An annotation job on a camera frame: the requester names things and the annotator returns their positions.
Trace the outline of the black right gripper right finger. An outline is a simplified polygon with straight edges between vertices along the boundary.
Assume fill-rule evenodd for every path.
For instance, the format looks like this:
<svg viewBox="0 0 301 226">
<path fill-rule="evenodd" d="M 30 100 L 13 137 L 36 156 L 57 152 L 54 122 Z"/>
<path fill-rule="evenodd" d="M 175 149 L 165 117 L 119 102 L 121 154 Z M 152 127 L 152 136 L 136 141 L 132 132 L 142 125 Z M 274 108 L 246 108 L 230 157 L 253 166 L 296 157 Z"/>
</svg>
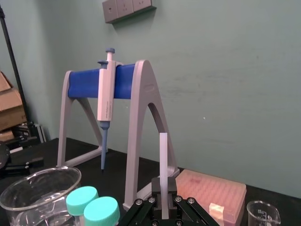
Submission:
<svg viewBox="0 0 301 226">
<path fill-rule="evenodd" d="M 212 226 L 213 218 L 193 197 L 184 199 L 177 193 L 175 178 L 168 178 L 168 208 L 170 217 L 191 222 L 193 226 Z"/>
</svg>

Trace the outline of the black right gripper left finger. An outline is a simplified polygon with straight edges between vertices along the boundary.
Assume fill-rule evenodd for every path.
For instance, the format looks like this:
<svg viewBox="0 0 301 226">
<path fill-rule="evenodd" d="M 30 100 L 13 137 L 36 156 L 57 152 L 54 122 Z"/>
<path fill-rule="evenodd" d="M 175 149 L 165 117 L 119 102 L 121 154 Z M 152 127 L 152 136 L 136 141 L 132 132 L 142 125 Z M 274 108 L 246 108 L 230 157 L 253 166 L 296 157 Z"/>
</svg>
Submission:
<svg viewBox="0 0 301 226">
<path fill-rule="evenodd" d="M 162 214 L 160 179 L 151 180 L 151 195 L 146 200 L 140 198 L 120 220 L 121 226 L 159 226 Z"/>
</svg>

